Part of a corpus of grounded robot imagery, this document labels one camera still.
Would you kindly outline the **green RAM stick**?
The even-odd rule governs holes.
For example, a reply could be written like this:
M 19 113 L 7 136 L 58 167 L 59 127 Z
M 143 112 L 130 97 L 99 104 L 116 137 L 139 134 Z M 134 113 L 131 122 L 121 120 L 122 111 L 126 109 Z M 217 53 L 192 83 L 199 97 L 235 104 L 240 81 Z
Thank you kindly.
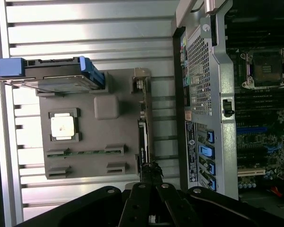
M 90 150 L 90 151 L 80 151 L 71 152 L 65 151 L 57 154 L 48 154 L 48 157 L 71 157 L 71 156 L 83 156 L 83 155 L 123 155 L 121 150 Z

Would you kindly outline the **grey plastic parts rack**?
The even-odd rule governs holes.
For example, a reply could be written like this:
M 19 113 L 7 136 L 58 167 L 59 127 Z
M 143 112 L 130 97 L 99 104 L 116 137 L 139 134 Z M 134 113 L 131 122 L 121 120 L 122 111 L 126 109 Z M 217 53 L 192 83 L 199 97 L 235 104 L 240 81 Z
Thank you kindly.
M 107 88 L 39 96 L 45 176 L 49 180 L 138 174 L 141 94 L 132 94 L 134 69 L 105 72 Z M 51 118 L 72 116 L 75 135 L 53 137 Z M 121 150 L 123 155 L 48 157 L 65 151 Z

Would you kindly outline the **white expansion slot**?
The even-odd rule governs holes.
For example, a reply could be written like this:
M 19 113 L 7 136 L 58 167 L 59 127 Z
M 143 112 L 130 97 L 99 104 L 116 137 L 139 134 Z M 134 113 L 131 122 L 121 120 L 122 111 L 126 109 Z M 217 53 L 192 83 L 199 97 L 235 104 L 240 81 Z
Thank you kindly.
M 266 170 L 264 168 L 238 169 L 238 177 L 259 176 L 265 174 Z

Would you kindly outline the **green motherboard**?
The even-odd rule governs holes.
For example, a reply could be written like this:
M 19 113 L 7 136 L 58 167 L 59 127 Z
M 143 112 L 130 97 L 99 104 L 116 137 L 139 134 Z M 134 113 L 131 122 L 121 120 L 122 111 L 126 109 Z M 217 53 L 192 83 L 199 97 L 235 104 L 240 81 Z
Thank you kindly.
M 267 127 L 265 133 L 236 134 L 238 169 L 264 168 L 265 175 L 238 177 L 239 192 L 260 188 L 284 197 L 284 88 L 249 90 L 241 86 L 249 51 L 284 48 L 284 10 L 234 6 L 225 15 L 226 50 L 234 68 L 236 128 Z

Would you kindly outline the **silver CPU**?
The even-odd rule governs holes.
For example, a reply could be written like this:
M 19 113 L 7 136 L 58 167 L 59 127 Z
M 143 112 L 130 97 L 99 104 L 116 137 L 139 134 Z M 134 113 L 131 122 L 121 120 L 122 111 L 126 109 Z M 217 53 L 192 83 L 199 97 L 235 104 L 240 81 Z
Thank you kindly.
M 75 135 L 74 119 L 72 116 L 51 118 L 51 132 L 53 137 L 72 137 Z

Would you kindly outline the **blue expansion slot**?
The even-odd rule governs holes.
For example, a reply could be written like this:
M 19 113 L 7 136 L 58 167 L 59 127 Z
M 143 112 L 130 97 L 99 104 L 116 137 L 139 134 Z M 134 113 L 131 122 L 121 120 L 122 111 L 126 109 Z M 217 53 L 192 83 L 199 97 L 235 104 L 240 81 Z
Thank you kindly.
M 248 133 L 265 133 L 267 132 L 267 127 L 245 127 L 245 128 L 237 128 L 236 134 L 248 134 Z

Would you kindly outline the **hard disk in blue caddy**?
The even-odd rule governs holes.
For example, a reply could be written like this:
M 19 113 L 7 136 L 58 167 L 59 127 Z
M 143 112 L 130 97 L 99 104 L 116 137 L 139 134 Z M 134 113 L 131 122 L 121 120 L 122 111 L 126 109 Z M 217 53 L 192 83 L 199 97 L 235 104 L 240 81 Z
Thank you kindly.
M 106 86 L 104 73 L 84 56 L 58 60 L 0 59 L 0 82 L 42 93 L 80 93 Z

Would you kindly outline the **open dark grey PC case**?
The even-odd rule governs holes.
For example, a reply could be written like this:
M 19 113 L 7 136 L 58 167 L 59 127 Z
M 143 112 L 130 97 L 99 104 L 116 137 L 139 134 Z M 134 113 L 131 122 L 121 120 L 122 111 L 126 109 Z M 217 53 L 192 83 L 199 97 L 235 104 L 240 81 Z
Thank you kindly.
M 284 0 L 180 0 L 172 20 L 180 187 L 201 186 L 284 218 L 284 197 L 238 188 L 234 68 L 225 33 L 234 6 L 284 10 Z

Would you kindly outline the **CPU socket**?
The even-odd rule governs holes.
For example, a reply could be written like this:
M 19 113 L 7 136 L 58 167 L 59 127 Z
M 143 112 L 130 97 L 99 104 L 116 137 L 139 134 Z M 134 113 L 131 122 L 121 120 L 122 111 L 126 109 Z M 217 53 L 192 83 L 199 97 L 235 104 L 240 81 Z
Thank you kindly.
M 243 88 L 284 88 L 284 48 L 243 52 L 240 58 L 243 60 Z

